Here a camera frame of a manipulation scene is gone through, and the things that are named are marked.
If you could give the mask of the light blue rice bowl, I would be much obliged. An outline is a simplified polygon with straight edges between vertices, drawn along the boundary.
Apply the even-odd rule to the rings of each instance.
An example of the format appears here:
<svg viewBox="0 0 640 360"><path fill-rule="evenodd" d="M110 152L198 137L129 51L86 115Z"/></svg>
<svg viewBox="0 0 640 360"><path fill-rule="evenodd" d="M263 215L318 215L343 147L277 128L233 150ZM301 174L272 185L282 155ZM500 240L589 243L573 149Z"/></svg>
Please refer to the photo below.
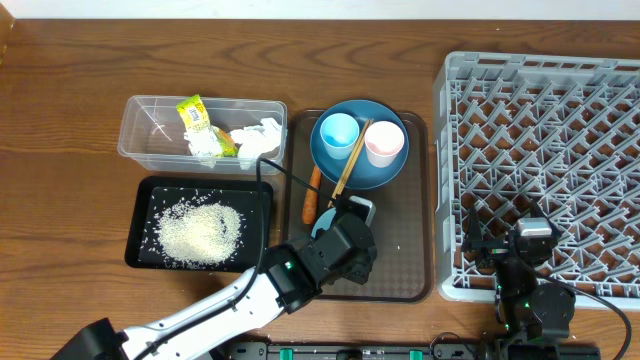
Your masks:
<svg viewBox="0 0 640 360"><path fill-rule="evenodd" d="M327 211L325 211L315 222L311 231L311 237L316 238L320 231L326 231L327 229L329 229L331 227L331 224L335 215L336 215L335 208L329 208Z"/></svg>

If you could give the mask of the orange carrot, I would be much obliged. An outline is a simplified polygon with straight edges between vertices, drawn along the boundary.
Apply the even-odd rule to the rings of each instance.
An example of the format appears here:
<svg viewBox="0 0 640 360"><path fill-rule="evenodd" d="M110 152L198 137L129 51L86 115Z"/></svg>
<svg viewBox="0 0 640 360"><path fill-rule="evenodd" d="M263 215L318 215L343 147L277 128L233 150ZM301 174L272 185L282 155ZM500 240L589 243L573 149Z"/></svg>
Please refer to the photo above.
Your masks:
<svg viewBox="0 0 640 360"><path fill-rule="evenodd" d="M322 179L321 171L317 166L315 166L313 168L313 172L312 172L309 184L312 187L319 189L321 184L321 179ZM304 224L311 225L314 223L316 219L317 207L318 207L318 193L315 192L314 190L308 189L305 194L303 211L302 211L302 222Z"/></svg>

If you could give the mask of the white napkin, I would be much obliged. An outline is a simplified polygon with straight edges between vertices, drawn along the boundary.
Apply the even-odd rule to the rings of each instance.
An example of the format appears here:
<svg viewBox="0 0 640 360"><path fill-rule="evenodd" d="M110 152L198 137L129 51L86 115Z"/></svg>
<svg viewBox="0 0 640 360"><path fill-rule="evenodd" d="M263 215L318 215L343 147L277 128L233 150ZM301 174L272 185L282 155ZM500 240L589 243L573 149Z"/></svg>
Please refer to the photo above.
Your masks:
<svg viewBox="0 0 640 360"><path fill-rule="evenodd" d="M282 125L274 118L262 118L259 125L232 130L230 136L238 145L240 168L248 170L260 155L276 150L280 146L281 135Z"/></svg>

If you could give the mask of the yellow green snack wrapper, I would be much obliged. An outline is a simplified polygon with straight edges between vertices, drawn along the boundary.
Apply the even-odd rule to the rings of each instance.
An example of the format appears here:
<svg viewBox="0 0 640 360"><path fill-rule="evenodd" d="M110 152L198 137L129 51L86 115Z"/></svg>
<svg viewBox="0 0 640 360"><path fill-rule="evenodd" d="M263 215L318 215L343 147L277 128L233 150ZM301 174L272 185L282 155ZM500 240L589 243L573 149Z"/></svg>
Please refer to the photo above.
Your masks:
<svg viewBox="0 0 640 360"><path fill-rule="evenodd" d="M229 134L211 123L203 101L199 95L191 96L176 106L184 125L184 139L188 144L207 148L215 157L235 157L236 144Z"/></svg>

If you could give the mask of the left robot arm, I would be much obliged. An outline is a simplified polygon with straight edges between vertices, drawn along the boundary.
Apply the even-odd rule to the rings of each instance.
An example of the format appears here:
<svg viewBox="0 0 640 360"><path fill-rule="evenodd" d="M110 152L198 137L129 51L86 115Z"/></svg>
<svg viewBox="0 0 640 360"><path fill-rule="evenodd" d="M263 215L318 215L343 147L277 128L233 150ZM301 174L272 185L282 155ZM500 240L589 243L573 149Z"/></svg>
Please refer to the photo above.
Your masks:
<svg viewBox="0 0 640 360"><path fill-rule="evenodd" d="M87 325L57 359L196 359L226 341L292 314L326 284L365 284L377 257L370 229L376 207L358 196L335 202L314 237L265 250L232 284L164 319L121 332L108 319Z"/></svg>

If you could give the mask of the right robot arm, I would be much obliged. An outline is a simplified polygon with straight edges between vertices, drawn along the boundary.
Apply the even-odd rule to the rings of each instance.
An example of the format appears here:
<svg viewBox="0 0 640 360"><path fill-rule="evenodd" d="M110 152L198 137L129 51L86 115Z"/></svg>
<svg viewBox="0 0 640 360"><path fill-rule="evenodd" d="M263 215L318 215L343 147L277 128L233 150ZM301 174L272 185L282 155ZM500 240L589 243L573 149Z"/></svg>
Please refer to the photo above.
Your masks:
<svg viewBox="0 0 640 360"><path fill-rule="evenodd" d="M514 227L494 240L484 238L477 211L468 211L462 251L474 256L478 269L496 275L496 319L504 336L479 344L477 359L558 359L558 342L569 335L575 313L573 291L553 283L538 282L535 268L553 255L558 228L537 204Z"/></svg>

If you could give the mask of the grey dishwasher rack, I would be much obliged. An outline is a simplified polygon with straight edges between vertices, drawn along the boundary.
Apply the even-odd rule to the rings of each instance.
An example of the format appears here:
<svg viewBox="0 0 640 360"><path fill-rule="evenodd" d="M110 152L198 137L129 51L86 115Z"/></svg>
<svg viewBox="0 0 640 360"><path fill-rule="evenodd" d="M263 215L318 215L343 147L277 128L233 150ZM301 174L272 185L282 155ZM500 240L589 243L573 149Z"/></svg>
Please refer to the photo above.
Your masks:
<svg viewBox="0 0 640 360"><path fill-rule="evenodd" d="M458 51L433 91L440 295L496 292L461 249L472 205L493 240L536 203L561 231L541 271L580 288L581 308L637 310L638 62Z"/></svg>

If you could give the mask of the brown serving tray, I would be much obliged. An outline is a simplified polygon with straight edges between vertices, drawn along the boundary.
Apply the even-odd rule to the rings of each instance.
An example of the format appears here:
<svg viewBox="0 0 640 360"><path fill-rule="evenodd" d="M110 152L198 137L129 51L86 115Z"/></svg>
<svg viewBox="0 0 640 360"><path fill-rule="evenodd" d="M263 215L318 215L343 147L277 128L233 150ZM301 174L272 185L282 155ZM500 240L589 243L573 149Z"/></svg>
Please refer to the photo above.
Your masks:
<svg viewBox="0 0 640 360"><path fill-rule="evenodd" d="M305 110L289 122L286 169L309 180L313 169L310 136L323 110ZM359 285L340 279L323 286L321 299L415 303L427 297L433 287L427 128L411 112L398 113L409 136L408 158L402 170L389 183L373 190L345 191L371 200L376 206L371 231L377 259L368 282ZM306 189L287 181L283 203L280 242L310 234L301 212Z"/></svg>

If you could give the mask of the dark blue plate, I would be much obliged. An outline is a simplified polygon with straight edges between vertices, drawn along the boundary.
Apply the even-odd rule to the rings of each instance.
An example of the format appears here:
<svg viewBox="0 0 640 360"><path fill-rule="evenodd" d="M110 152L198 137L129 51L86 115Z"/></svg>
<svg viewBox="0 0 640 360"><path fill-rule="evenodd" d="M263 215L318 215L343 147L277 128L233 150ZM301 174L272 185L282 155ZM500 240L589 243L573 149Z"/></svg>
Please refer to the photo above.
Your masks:
<svg viewBox="0 0 640 360"><path fill-rule="evenodd" d="M310 138L310 150L314 163L322 174L330 181L337 183L347 159L333 159L326 150L321 140L321 124L334 113L345 113L356 119L360 127L363 127L367 119L374 121L389 121L399 126L404 135L405 143L399 154L385 168L372 165L362 149L357 163L349 177L346 187L353 190L370 190L390 182L404 167L409 155L409 136L405 125L398 114L384 104L371 100L347 100L340 102L324 111L316 121Z"/></svg>

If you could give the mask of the pink cup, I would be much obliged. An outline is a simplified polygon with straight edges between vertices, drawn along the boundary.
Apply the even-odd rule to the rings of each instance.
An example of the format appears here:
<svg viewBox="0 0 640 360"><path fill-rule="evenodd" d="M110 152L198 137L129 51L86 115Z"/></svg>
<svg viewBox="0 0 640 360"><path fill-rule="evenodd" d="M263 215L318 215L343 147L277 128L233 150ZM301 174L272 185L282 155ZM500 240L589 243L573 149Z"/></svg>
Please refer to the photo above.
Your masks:
<svg viewBox="0 0 640 360"><path fill-rule="evenodd" d="M394 122L377 121L365 133L368 161L377 168L388 167L402 150L404 132Z"/></svg>

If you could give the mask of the light blue cup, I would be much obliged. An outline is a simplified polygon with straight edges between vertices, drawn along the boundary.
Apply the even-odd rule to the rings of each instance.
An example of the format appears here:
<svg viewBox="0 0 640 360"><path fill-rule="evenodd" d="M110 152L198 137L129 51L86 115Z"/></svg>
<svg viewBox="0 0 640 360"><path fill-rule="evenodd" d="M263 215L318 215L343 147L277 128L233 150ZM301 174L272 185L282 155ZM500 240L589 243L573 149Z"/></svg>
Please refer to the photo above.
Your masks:
<svg viewBox="0 0 640 360"><path fill-rule="evenodd" d="M334 113L322 121L320 135L328 155L343 160L350 156L360 135L360 126L351 115Z"/></svg>

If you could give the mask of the white rice pile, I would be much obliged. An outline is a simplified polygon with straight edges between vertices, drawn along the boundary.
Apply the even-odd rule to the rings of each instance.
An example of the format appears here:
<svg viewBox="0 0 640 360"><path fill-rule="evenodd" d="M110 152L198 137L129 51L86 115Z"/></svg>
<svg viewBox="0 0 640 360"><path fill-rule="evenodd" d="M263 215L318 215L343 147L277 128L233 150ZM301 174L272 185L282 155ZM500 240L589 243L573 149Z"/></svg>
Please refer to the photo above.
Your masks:
<svg viewBox="0 0 640 360"><path fill-rule="evenodd" d="M161 187L152 192L140 253L168 268L204 269L233 260L244 246L244 214L223 190Z"/></svg>

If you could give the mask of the black plastic tray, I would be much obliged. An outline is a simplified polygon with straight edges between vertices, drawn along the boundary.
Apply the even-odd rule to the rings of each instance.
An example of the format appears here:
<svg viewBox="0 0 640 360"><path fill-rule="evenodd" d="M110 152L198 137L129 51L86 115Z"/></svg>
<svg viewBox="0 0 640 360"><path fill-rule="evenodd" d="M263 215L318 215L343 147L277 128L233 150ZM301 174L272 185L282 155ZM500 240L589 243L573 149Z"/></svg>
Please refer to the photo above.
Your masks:
<svg viewBox="0 0 640 360"><path fill-rule="evenodd" d="M259 197L257 189L262 188ZM220 204L240 217L240 234L230 256L220 262L178 261L158 241L160 220L189 208ZM270 227L259 210L271 215L273 187L254 180L150 176L138 187L124 259L132 268L243 272L258 260L262 240L258 226Z"/></svg>

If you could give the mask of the clear plastic bin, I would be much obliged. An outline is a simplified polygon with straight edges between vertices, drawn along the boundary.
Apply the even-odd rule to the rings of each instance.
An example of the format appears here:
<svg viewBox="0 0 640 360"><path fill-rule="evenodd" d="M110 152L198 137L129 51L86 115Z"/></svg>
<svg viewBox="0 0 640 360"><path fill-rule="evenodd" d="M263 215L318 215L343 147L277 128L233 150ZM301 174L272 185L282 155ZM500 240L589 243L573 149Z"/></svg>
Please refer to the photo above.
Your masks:
<svg viewBox="0 0 640 360"><path fill-rule="evenodd" d="M118 152L148 170L253 175L256 161L236 157L204 158L191 154L186 128L176 106L183 96L131 97L125 107ZM287 146L287 107L280 101L204 97L211 123L229 133L260 126L272 118L281 127L275 147L263 156L281 165Z"/></svg>

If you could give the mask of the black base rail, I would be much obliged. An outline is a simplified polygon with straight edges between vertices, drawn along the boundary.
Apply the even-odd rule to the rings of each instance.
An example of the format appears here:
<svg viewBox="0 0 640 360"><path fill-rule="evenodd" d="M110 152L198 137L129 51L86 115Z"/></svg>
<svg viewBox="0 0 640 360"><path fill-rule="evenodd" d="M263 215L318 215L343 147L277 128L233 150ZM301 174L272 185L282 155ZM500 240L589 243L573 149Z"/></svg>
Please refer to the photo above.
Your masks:
<svg viewBox="0 0 640 360"><path fill-rule="evenodd" d="M505 352L483 344L436 343L421 346L268 344L232 342L204 356L211 360L475 360L559 359L593 360L600 350L590 346L518 345Z"/></svg>

